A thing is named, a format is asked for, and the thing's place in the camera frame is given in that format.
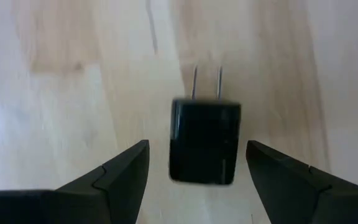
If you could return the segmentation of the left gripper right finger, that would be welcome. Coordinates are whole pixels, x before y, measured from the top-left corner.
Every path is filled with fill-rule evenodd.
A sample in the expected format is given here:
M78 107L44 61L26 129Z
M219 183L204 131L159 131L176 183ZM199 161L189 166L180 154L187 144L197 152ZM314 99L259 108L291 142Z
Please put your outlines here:
M246 159L271 224L358 224L358 185L258 141Z

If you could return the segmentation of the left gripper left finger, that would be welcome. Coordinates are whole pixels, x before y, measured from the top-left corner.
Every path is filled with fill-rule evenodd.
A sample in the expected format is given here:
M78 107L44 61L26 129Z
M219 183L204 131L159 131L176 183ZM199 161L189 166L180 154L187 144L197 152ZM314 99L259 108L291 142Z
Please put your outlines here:
M55 190L0 190L0 224L136 224L149 173L141 140Z

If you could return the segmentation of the black wall charger cube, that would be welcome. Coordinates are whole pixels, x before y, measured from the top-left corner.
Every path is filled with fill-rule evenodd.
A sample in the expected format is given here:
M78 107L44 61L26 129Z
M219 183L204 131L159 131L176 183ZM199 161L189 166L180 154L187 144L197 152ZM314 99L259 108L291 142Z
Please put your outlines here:
M219 68L214 98L197 98L193 83L188 98L172 100L168 173L175 182L233 183L241 104L222 98L222 79Z

